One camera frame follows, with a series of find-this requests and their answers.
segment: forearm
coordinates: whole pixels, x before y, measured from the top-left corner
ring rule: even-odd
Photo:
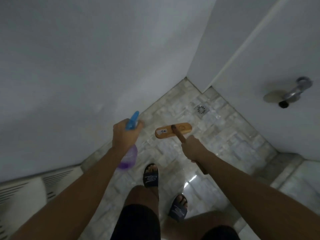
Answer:
[[[199,162],[262,239],[315,239],[320,218],[285,194],[206,151]]]
[[[12,239],[78,239],[125,150],[110,149],[90,170],[31,217]]]

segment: white sticker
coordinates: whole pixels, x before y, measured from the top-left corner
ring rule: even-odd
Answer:
[[[162,133],[167,133],[167,129],[160,129],[160,130],[157,130],[157,134],[158,135],[161,135]]]

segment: floor drain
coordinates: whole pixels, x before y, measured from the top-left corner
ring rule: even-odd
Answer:
[[[206,113],[209,112],[209,109],[204,105],[204,104],[200,104],[198,106],[195,107],[195,110],[197,111],[197,113],[202,117],[204,116]]]

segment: person's right arm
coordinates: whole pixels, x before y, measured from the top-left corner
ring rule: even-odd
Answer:
[[[299,202],[221,160],[194,136],[182,149],[206,169],[261,240],[320,239],[320,217]]]

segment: brush head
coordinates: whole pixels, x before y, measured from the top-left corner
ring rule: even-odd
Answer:
[[[176,134],[172,130],[172,128],[174,127],[177,128],[182,134],[190,133],[192,131],[192,125],[190,125],[189,123],[179,123],[157,128],[154,132],[154,135],[158,139],[176,136]]]

